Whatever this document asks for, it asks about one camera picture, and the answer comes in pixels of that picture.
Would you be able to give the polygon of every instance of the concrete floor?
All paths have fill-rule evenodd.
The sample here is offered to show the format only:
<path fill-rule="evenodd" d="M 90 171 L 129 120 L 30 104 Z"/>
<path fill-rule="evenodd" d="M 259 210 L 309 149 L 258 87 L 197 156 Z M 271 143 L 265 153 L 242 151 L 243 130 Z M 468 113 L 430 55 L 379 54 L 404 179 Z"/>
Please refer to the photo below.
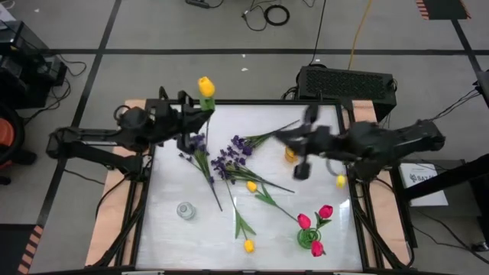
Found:
<path fill-rule="evenodd" d="M 307 8 L 301 1 L 282 0 L 291 12 L 288 24 L 269 26 L 263 32 L 246 28 L 241 13 L 251 1 L 225 0 L 217 9 L 186 5 L 184 0 L 123 0 L 106 43 L 107 49 L 312 49 L 321 14 L 322 1 Z M 157 97 L 165 86 L 170 97 L 186 90 L 196 95 L 196 80 L 209 76 L 220 99 L 278 99 L 294 84 L 294 78 L 310 54 L 106 54 L 98 55 L 113 7 L 119 0 L 30 0 L 17 1 L 10 12 L 26 24 L 52 49 L 91 49 L 92 54 L 66 54 L 68 60 L 89 65 L 79 77 L 70 77 L 71 96 L 61 108 L 45 112 L 27 127 L 25 147 L 39 155 L 32 167 L 13 167 L 14 183 L 0 188 L 0 223 L 35 224 L 50 186 L 56 161 L 45 153 L 47 135 L 70 125 L 83 91 L 89 92 L 80 127 L 114 128 L 113 110 L 126 99 Z M 348 52 L 367 1 L 329 0 L 323 19 L 320 49 Z M 465 0 L 472 19 L 460 21 L 475 50 L 489 49 L 489 2 Z M 260 26 L 263 18 L 249 15 L 250 24 Z M 463 50 L 450 21 L 426 21 L 414 0 L 375 0 L 358 38 L 358 49 L 372 50 Z M 345 69 L 347 54 L 318 55 L 331 68 Z M 488 56 L 477 56 L 483 70 Z M 73 71 L 79 68 L 71 66 Z M 391 128 L 429 118 L 472 89 L 474 70 L 465 55 L 357 55 L 353 70 L 392 73 L 399 83 L 397 107 L 391 114 Z M 28 115 L 34 110 L 22 111 Z M 489 139 L 487 106 L 473 99 L 436 122 L 447 137 L 443 150 L 418 154 L 437 160 L 473 160 L 482 154 Z M 81 160 L 68 160 L 67 169 L 104 181 L 103 167 Z M 40 247 L 31 272 L 78 269 L 85 263 L 95 222 L 95 205 L 100 185 L 63 174 L 53 201 Z M 476 211 L 453 214 L 443 209 L 437 216 L 448 222 L 462 240 L 481 240 L 475 222 Z M 455 243 L 443 228 L 413 214 L 413 223 L 438 241 Z M 414 267 L 444 273 L 487 273 L 486 266 L 466 251 L 440 247 L 418 235 Z"/>

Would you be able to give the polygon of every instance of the red tulip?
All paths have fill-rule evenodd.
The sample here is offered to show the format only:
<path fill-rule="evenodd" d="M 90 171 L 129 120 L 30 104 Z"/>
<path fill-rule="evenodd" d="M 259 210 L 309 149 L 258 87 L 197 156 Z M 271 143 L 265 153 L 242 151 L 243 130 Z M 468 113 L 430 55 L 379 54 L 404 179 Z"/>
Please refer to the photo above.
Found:
<path fill-rule="evenodd" d="M 319 210 L 319 216 L 321 218 L 329 218 L 333 215 L 333 207 L 330 205 L 323 205 Z"/>
<path fill-rule="evenodd" d="M 297 216 L 297 221 L 302 229 L 307 229 L 311 227 L 311 220 L 304 214 L 299 214 Z"/>
<path fill-rule="evenodd" d="M 318 241 L 313 241 L 313 243 L 311 244 L 311 253 L 313 254 L 314 257 L 319 257 L 325 254 L 322 244 Z"/>

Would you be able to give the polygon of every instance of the yellow tulip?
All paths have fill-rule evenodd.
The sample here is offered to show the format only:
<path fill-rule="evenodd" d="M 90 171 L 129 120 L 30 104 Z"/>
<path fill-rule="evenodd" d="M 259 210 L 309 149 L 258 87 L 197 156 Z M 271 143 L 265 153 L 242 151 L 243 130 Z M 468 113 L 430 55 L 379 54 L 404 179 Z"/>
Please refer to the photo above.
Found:
<path fill-rule="evenodd" d="M 199 90 L 204 97 L 210 98 L 214 95 L 215 87 L 212 81 L 204 76 L 199 79 Z"/>
<path fill-rule="evenodd" d="M 345 187 L 345 184 L 346 184 L 346 177 L 343 175 L 338 175 L 336 177 L 336 187 L 343 188 Z"/>
<path fill-rule="evenodd" d="M 254 244 L 253 244 L 253 241 L 252 240 L 246 240 L 244 242 L 244 249 L 246 250 L 246 252 L 248 253 L 251 253 L 254 251 Z"/>
<path fill-rule="evenodd" d="M 248 190 L 250 190 L 251 193 L 255 193 L 258 189 L 257 184 L 252 181 L 247 182 L 246 187 L 248 188 Z"/>

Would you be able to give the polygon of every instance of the green vase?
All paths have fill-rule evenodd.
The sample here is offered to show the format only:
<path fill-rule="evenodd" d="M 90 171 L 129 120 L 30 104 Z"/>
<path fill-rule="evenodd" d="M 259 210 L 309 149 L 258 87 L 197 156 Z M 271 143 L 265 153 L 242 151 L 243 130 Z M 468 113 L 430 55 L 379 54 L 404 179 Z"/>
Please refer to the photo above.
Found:
<path fill-rule="evenodd" d="M 297 233 L 299 245 L 305 249 L 310 249 L 313 241 L 321 241 L 321 232 L 315 228 L 301 229 Z"/>

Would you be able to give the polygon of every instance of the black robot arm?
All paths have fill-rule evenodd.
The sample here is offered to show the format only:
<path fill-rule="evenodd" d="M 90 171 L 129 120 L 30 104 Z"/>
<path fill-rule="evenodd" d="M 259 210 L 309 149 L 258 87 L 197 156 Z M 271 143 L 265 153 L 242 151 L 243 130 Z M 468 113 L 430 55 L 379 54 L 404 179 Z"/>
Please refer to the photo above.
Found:
<path fill-rule="evenodd" d="M 214 112 L 194 108 L 193 99 L 184 91 L 178 93 L 180 110 L 171 107 L 166 93 L 162 97 L 164 99 L 150 111 L 126 105 L 117 108 L 114 119 L 118 130 L 58 128 L 50 135 L 46 152 L 55 159 L 78 157 L 100 163 L 119 169 L 129 179 L 136 180 L 143 169 L 141 156 L 123 157 L 93 146 L 121 146 L 143 153 L 152 144 L 163 145 L 165 141 L 177 139 L 179 149 L 192 153 L 195 148 L 189 142 L 189 134 L 198 133 Z"/>
<path fill-rule="evenodd" d="M 414 152 L 440 150 L 445 143 L 445 137 L 428 120 L 397 130 L 379 128 L 377 123 L 355 122 L 344 134 L 333 135 L 328 126 L 318 126 L 312 131 L 317 117 L 318 105 L 310 105 L 303 125 L 275 134 L 278 140 L 302 157 L 294 170 L 294 177 L 299 180 L 309 177 L 309 154 L 348 163 L 348 172 L 355 179 L 371 181 L 384 167 L 399 159 Z"/>

